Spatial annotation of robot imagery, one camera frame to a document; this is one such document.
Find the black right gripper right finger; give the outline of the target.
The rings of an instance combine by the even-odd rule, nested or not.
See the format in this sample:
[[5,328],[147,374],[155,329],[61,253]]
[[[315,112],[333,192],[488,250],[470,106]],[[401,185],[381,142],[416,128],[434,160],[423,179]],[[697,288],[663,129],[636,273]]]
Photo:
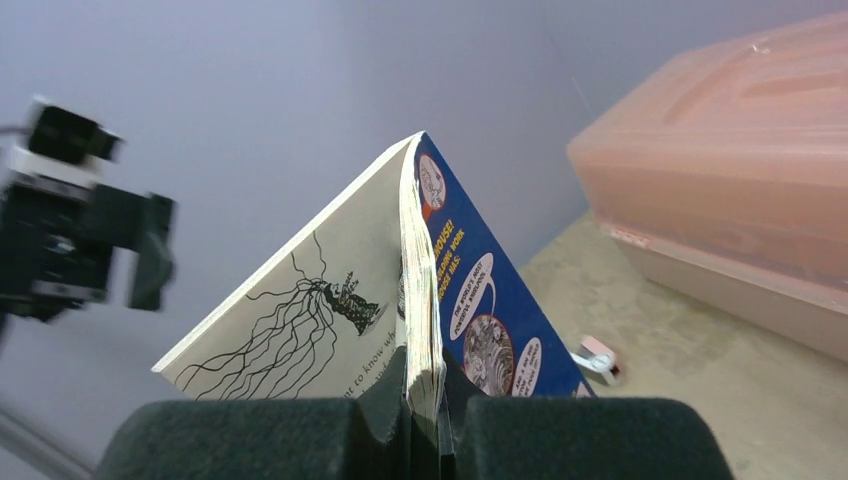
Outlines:
[[703,418],[668,398],[491,397],[449,350],[457,479],[731,479]]

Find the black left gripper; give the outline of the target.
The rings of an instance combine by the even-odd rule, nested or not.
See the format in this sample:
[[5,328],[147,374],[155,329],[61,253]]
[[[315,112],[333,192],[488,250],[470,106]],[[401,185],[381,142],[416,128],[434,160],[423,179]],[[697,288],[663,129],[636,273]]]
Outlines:
[[175,272],[176,210],[168,197],[108,185],[12,181],[1,196],[1,315],[49,322],[106,302],[118,249],[136,255],[127,307],[161,310]]

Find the blue orange picture book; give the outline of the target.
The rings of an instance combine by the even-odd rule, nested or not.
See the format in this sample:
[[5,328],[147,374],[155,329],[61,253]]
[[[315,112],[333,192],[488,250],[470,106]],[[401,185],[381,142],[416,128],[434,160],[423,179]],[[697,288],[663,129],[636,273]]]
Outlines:
[[154,366],[195,400],[356,398],[397,350],[422,417],[593,389],[426,132],[390,146]]

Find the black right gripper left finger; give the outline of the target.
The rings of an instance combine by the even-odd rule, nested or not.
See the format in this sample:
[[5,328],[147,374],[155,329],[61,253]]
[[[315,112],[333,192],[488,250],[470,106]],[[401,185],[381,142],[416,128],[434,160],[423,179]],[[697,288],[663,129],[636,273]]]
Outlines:
[[161,401],[118,428],[97,479],[401,479],[406,350],[361,397]]

